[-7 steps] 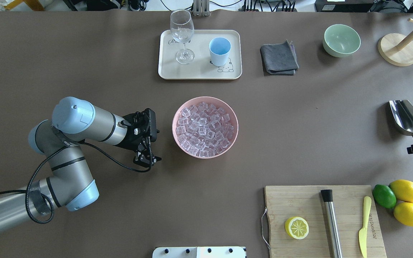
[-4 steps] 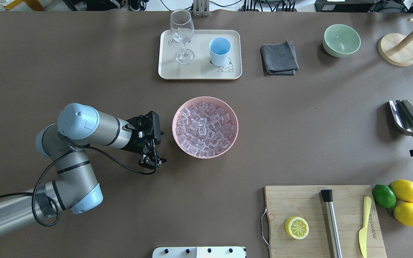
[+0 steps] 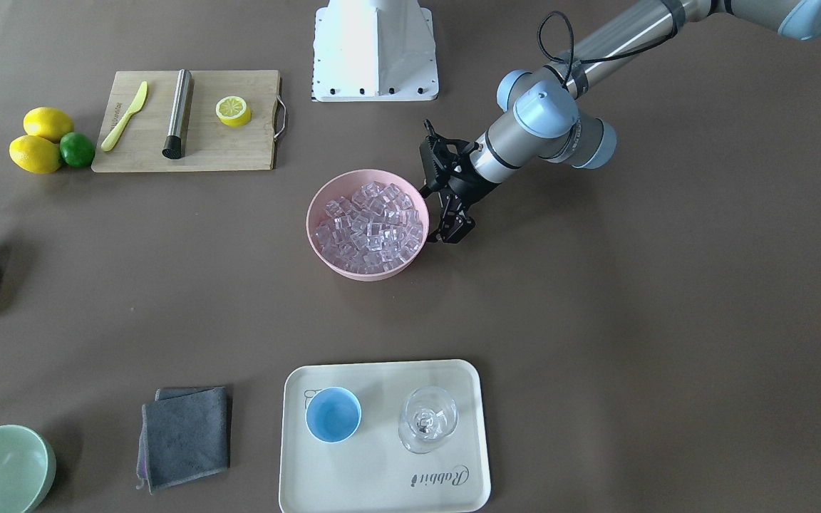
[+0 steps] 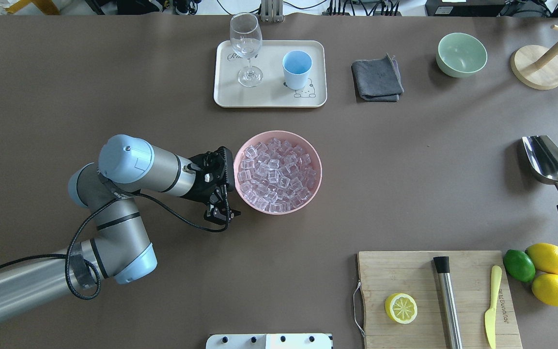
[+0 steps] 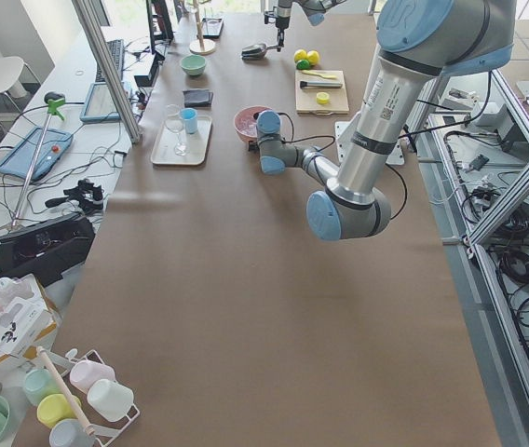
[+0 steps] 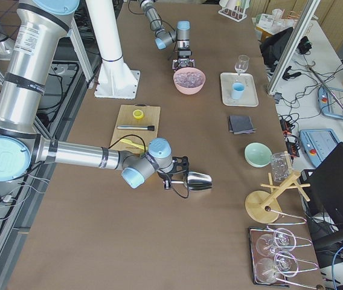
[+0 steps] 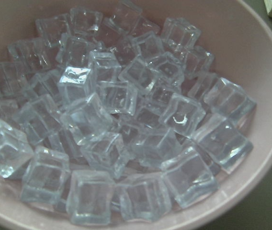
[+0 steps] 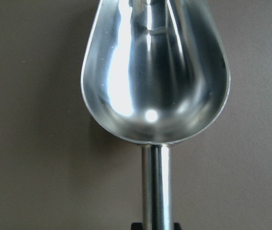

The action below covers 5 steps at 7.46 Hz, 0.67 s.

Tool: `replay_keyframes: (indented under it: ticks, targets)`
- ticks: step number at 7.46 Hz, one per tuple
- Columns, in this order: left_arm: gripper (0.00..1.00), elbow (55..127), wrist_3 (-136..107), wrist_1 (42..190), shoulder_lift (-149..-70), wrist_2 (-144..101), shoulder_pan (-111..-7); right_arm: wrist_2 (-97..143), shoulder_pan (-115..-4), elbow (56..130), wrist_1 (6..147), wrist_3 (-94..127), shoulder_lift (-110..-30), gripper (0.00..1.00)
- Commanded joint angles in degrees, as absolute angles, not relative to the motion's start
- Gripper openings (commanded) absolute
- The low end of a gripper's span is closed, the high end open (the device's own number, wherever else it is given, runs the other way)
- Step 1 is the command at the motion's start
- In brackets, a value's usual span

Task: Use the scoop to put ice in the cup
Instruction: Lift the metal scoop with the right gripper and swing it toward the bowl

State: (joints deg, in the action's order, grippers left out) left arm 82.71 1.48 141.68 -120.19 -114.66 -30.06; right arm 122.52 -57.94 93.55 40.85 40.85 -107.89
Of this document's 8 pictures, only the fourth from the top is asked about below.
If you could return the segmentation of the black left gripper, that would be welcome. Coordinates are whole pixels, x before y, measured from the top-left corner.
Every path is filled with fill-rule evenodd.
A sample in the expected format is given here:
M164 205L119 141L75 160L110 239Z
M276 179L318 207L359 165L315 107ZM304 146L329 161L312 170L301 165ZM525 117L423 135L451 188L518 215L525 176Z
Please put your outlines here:
M192 162L186 172L194 174L191 189L186 199L207 205L204 220L217 225L228 224L230 217L241 216L241 211L228 209L227 194L234 190L234 157L225 146L214 152L201 153L190 157Z

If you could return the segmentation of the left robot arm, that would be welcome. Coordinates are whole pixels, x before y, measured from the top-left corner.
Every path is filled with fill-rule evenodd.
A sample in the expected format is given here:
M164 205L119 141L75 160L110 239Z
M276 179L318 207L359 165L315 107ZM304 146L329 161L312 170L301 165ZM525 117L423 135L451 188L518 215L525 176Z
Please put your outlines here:
M204 204L204 220L223 232L240 214L228 199L234 187L226 147L185 158L144 139L111 137L98 161L69 180L69 196L90 214L68 247L0 265L0 323L67 294L93 300L108 278L122 285L151 273L157 258L135 199L159 200L144 190Z

